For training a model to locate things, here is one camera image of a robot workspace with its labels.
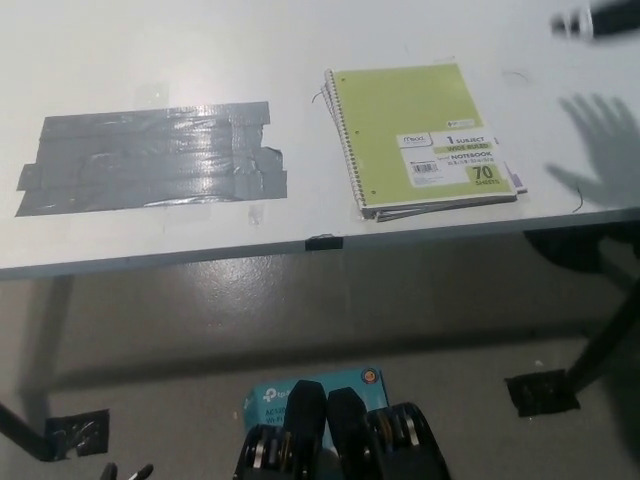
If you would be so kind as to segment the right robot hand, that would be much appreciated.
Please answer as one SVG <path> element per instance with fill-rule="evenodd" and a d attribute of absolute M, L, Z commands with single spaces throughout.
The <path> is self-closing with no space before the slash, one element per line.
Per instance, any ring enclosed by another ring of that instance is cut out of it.
<path fill-rule="evenodd" d="M 558 37 L 592 40 L 594 26 L 590 6 L 555 14 L 550 20 L 551 34 Z"/>

